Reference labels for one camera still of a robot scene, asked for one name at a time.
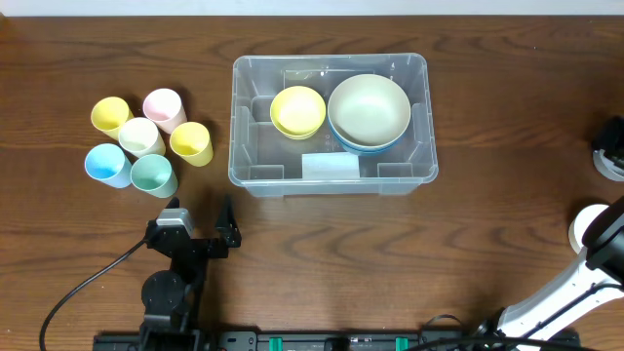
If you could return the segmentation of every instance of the green tape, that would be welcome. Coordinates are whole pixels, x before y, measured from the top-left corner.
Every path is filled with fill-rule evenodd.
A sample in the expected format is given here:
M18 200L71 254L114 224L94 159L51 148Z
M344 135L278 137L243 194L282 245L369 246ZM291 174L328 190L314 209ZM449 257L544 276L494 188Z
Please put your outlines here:
M283 351L284 343L281 337L269 338L269 351Z
M396 351L405 351L410 348L410 341L406 337L397 337Z

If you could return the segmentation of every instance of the bowl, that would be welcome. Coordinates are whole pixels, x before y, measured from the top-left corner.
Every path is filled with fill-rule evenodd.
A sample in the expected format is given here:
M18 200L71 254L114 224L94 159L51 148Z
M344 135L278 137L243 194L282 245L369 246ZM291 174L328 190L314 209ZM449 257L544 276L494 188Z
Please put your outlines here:
M360 152L385 151L403 135L410 119L410 100L403 89L375 74L340 83L328 105L328 120L338 141Z
M290 87L273 98L271 122L284 136L295 140L312 137L326 116L323 98L307 87Z

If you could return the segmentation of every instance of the pink cup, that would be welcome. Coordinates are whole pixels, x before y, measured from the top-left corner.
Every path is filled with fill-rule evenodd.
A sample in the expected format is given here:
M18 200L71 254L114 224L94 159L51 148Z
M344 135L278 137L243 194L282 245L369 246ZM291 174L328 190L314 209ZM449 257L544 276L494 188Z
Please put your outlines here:
M186 122L182 99L171 89L151 92L143 102L143 113L167 134Z

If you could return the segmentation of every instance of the white bowl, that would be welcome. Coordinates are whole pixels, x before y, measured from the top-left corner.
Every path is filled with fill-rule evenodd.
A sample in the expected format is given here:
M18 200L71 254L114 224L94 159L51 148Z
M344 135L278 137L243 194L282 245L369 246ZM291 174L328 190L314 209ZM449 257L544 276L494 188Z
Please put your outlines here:
M385 148L410 124L411 106L398 84L375 74L340 83L330 97L331 128L347 145L363 151Z

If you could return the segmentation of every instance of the gray storage box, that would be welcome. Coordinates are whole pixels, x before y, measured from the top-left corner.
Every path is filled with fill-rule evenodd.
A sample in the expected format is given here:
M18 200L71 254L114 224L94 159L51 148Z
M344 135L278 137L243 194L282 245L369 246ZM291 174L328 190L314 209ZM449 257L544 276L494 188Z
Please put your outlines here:
M364 73L390 78L406 92L411 103L411 122L406 133L388 151L360 156L355 161L356 176L353 169L345 172L331 162L309 172L309 168L319 166L319 159L323 162L325 155L316 155L314 162L306 161L305 166L303 159L309 160L311 155L303 155L345 151L333 137L327 118L309 139L283 136L271 123L271 101L285 88L305 86L317 91L327 104L338 84ZM353 157L357 157L333 156L342 165L349 162L340 160L354 161ZM232 80L228 172L234 184L247 188L254 196L403 195L432 181L438 174L438 158L427 62L418 54L238 58Z

